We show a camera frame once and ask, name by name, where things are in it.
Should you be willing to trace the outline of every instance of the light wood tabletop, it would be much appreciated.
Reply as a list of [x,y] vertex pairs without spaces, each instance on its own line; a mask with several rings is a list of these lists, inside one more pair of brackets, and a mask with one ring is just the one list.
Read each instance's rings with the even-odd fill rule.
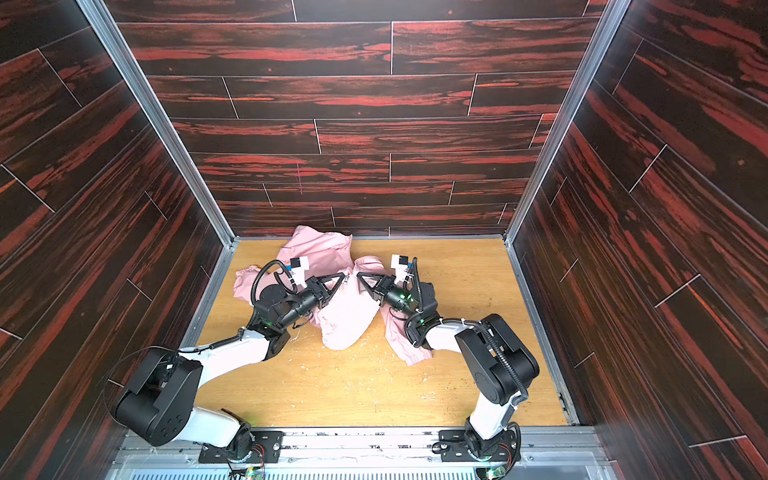
[[[200,344],[232,336],[251,307],[233,297],[235,272],[272,260],[285,240],[248,240],[237,248],[200,335]],[[354,240],[352,258],[393,253],[419,258],[422,281],[435,285],[444,316],[504,317],[538,360],[541,374],[513,419],[520,425],[566,425],[541,347],[501,239]],[[319,329],[290,330],[281,354],[244,366],[200,388],[196,404],[226,408],[256,426],[456,426],[475,408],[479,391],[461,354],[437,351],[407,366],[384,338],[379,314],[351,347],[323,345]]]

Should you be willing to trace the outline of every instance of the aluminum frame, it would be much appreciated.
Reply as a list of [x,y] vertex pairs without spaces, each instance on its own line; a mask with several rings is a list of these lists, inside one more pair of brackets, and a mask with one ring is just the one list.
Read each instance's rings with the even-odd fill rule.
[[112,18],[112,14],[104,4],[103,0],[76,0],[85,17],[91,23],[101,40],[104,49],[112,58],[115,66],[125,80],[125,84],[131,89],[136,101],[141,109],[147,115],[150,124],[157,132],[157,136],[165,145],[168,154],[181,172],[181,176],[189,185],[192,194],[197,198],[200,206],[203,208],[206,217],[210,221],[216,235],[225,247],[232,245],[235,234],[230,228],[227,219],[221,213],[221,209],[216,204],[214,196],[208,190],[208,186],[203,181],[200,172],[190,157],[184,144],[179,138],[179,134],[170,122],[170,118],[165,113],[163,106],[157,99],[149,80],[139,67],[131,48],[123,38],[117,24]]
[[[285,432],[283,450],[276,464],[269,464],[271,472],[289,472],[306,469],[348,469],[360,471],[370,468],[382,472],[386,469],[419,469],[438,472],[447,468],[457,471],[475,466],[487,466],[484,462],[455,464],[440,462],[430,445],[439,440],[440,430],[449,427],[317,427],[279,429]],[[580,466],[590,472],[590,478],[613,478],[611,461],[606,457],[593,427],[551,426],[521,427],[524,441],[521,445],[519,466]],[[174,442],[152,447],[134,433],[126,435],[120,447],[111,478],[130,478],[141,469],[152,471],[179,469],[194,472],[215,467],[197,462],[200,445],[192,442]]]
[[227,271],[230,269],[232,257],[234,257],[235,250],[237,250],[237,245],[239,243],[240,242],[235,240],[230,246],[222,247],[214,271],[210,273],[208,285],[205,287],[205,291],[203,291],[203,296],[200,298],[200,303],[197,304],[197,309],[195,310],[194,315],[192,315],[192,320],[187,327],[187,332],[181,340],[181,348],[197,345],[200,334],[203,332],[205,321],[210,314],[210,309],[214,306],[214,301],[219,293],[219,289],[224,284],[224,279],[227,277]]
[[555,118],[547,140],[541,148],[541,153],[531,173],[531,179],[528,181],[528,185],[525,186],[525,190],[518,203],[518,208],[515,211],[515,215],[512,216],[512,221],[504,235],[508,246],[515,241],[523,220],[525,220],[525,216],[528,215],[528,211],[531,209],[536,193],[541,189],[541,184],[544,182],[544,178],[547,176],[547,172],[554,161],[554,156],[563,143],[563,139],[565,139],[568,127],[571,126],[571,122],[576,116],[584,96],[587,94],[587,89],[592,83],[594,75],[598,72],[600,63],[603,61],[605,52],[616,35],[616,31],[619,28],[621,19],[624,18],[624,13],[626,13],[630,1],[611,0],[598,21],[598,26],[592,35],[592,40],[584,52],[584,57],[581,59],[576,75],[571,82],[571,87],[565,95],[563,105],[560,106],[558,116]]

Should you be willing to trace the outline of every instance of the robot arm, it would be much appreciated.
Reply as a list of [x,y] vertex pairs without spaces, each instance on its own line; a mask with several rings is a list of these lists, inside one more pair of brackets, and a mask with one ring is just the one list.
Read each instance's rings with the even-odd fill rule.
[[[396,274],[358,273],[368,293],[379,304],[407,316],[406,336],[414,347],[461,353],[480,390],[475,410],[467,419],[465,437],[470,455],[478,460],[496,453],[512,414],[528,399],[528,387],[538,376],[533,355],[496,314],[479,322],[443,318],[437,313],[435,289],[420,282],[417,259],[392,256]],[[399,279],[409,277],[398,285]]]
[[[275,260],[263,273],[279,264]],[[255,297],[256,285],[252,289]],[[194,405],[197,389],[206,382],[241,366],[262,362],[277,355],[290,338],[288,327],[308,315],[316,306],[325,306],[338,291],[343,273],[300,279],[306,286],[296,291],[278,277],[277,285],[263,289],[253,302],[253,316],[237,335],[193,349],[151,349],[125,387],[113,409],[119,422],[153,446],[172,440],[187,440],[226,449],[232,462],[250,457],[253,435],[250,424],[227,412],[214,412]],[[336,280],[330,289],[326,283]]]

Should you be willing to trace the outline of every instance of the pink garment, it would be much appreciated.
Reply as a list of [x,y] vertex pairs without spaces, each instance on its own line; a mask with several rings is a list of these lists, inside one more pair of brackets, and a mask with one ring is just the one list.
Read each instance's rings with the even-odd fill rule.
[[[277,253],[277,259],[287,265],[292,258],[306,256],[310,260],[310,268],[306,271],[306,278],[310,278],[312,275],[330,275],[345,268],[352,268],[352,257],[349,255],[351,246],[352,237],[341,233],[320,233],[312,227],[299,225],[293,231],[293,237]],[[235,298],[245,300],[250,305],[250,289],[260,270],[258,266],[251,265],[235,273]],[[283,282],[289,285],[288,279],[283,279]],[[272,273],[263,276],[256,289],[256,298],[259,298],[261,290],[265,286],[274,283],[276,281]]]
[[344,350],[356,342],[371,324],[379,310],[379,303],[368,294],[357,280],[358,272],[369,268],[383,269],[377,257],[360,257],[353,268],[342,270],[347,277],[328,305],[315,317],[323,331],[323,344],[330,349]]
[[[388,273],[382,265],[382,261],[377,257],[361,257],[355,261],[359,271],[366,273]],[[392,347],[400,359],[404,360],[408,366],[414,366],[422,360],[431,359],[432,352],[423,348],[415,348],[406,338],[404,320],[398,320],[389,312],[389,305],[384,305],[379,309],[384,320],[384,338]]]
[[[344,272],[347,278],[328,305],[316,310],[310,320],[323,331],[323,344],[330,349],[342,350],[356,342],[371,324],[376,310],[384,319],[385,338],[398,357],[408,366],[432,358],[432,352],[414,348],[408,341],[403,328],[404,321],[396,319],[389,306],[379,308],[357,280],[358,272],[387,273],[378,257],[360,257],[354,263],[349,255],[352,237],[341,233],[320,233],[311,227],[298,226],[293,237],[280,249],[277,259],[288,263],[290,259],[307,256],[310,268],[306,278]],[[251,265],[236,273],[234,296],[250,304],[250,289],[260,268]],[[271,273],[264,276],[257,287],[257,298],[261,290],[276,281]]]

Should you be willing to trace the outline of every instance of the pink sleeve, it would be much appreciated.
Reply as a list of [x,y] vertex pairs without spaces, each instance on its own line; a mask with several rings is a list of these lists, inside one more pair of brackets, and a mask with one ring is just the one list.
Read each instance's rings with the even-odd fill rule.
[[[310,268],[306,272],[306,278],[312,275],[322,276],[337,273],[345,268],[352,268],[352,258],[349,249],[352,246],[352,237],[341,233],[320,233],[312,227],[299,225],[293,231],[293,236],[277,253],[277,259],[288,263],[296,257],[309,257]],[[250,289],[260,268],[251,265],[244,270],[235,273],[234,296],[250,305]],[[259,282],[256,298],[259,298],[261,290],[276,283],[272,273],[266,275]]]
[[422,360],[431,359],[432,352],[423,348],[415,348],[406,338],[406,332],[403,328],[405,321],[396,319],[389,312],[389,305],[379,309],[384,319],[384,337],[389,342],[389,346],[398,357],[405,360],[408,366],[413,366]]
[[[377,257],[360,257],[355,260],[358,270],[367,273],[386,273],[382,261]],[[395,351],[398,357],[404,360],[408,366],[413,366],[422,360],[431,359],[432,352],[423,348],[415,348],[406,338],[406,332],[403,326],[405,321],[396,319],[389,312],[389,305],[379,309],[384,319],[384,337]]]

